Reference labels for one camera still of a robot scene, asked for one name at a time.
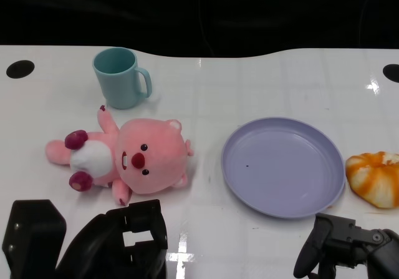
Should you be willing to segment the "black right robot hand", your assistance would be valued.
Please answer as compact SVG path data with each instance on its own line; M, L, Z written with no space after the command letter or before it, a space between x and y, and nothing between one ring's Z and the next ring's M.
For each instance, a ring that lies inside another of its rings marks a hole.
M366 266L368 278L398 278L398 234L389 229L362 229L349 218L316 214L294 277L335 278L337 266L357 265Z

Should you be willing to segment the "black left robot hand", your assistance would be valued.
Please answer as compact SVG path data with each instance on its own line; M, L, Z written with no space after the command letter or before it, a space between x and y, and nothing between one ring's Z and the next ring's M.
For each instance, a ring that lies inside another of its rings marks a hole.
M16 200L2 242L11 278L165 278L158 199L94 217L60 256L67 225L50 200Z

